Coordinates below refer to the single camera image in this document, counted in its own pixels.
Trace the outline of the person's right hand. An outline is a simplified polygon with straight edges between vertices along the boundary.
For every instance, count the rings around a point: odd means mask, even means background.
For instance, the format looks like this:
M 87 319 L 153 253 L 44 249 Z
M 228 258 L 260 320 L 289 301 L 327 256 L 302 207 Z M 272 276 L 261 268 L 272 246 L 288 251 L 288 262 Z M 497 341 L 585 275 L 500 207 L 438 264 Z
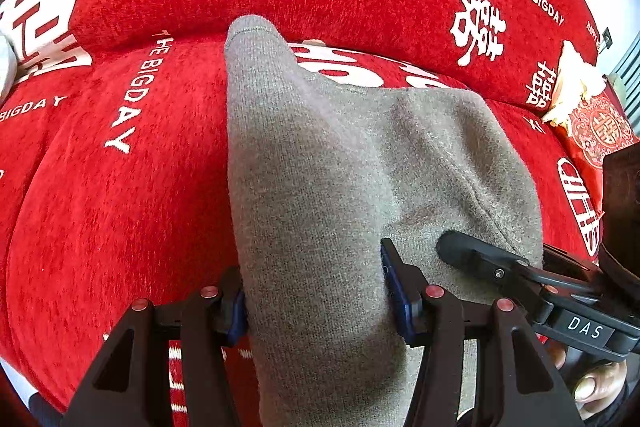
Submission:
M 563 371 L 583 421 L 603 413 L 625 388 L 626 361 L 598 362 L 591 355 L 584 355 L 556 340 L 548 340 L 544 347 L 555 367 Z

